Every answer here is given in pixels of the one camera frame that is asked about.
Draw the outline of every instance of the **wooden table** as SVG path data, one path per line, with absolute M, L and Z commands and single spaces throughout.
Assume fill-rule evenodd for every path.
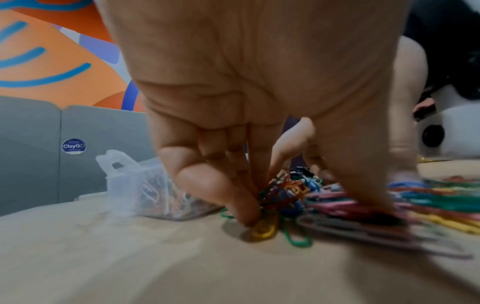
M 420 169 L 472 176 L 480 162 Z M 280 234 L 248 243 L 244 228 L 217 214 L 188 222 L 119 218 L 102 197 L 4 216 L 0 231 L 2 304 L 480 303 L 480 237 L 453 231 L 476 259 L 321 235 L 307 249 Z

